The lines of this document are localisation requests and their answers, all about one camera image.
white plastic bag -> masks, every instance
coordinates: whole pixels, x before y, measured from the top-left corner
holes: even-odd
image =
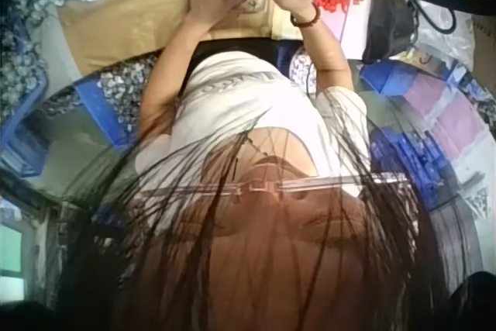
[[[438,5],[428,2],[419,2],[432,21],[442,29],[451,26],[451,15],[449,11]],[[418,40],[416,46],[421,50],[428,50],[432,55],[449,62],[448,57],[460,61],[469,70],[474,67],[474,28],[472,16],[463,12],[455,12],[457,28],[453,34],[444,35],[434,28],[419,15]]]

woman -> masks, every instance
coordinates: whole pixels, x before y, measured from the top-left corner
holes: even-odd
[[[74,200],[60,327],[435,327],[448,291],[429,216],[408,182],[370,172],[365,105],[312,0],[274,1],[301,27],[315,107],[248,53],[190,66],[241,1],[191,0],[143,94],[141,141]]]

wrist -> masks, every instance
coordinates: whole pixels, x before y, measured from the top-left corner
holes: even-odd
[[[182,27],[188,29],[188,32],[192,37],[196,37],[199,40],[205,36],[210,29],[210,25],[206,25],[203,22],[199,22],[191,13],[188,13],[182,22]]]
[[[306,7],[291,11],[291,14],[294,17],[294,20],[298,23],[307,23],[311,22],[315,16],[316,11],[315,7],[312,3],[309,3]]]

beige cloth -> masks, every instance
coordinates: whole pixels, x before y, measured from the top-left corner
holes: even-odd
[[[167,45],[188,9],[188,0],[68,2],[58,13],[67,45],[83,76]],[[274,3],[266,12],[219,24],[206,37],[271,37]]]

bracelet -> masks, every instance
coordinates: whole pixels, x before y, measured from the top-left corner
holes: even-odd
[[[290,18],[291,24],[295,27],[299,27],[300,29],[314,26],[317,23],[317,21],[320,20],[320,8],[314,2],[312,2],[312,5],[313,5],[313,8],[315,8],[315,18],[312,21],[298,23],[298,22],[296,22],[295,17],[291,14],[291,18]]]

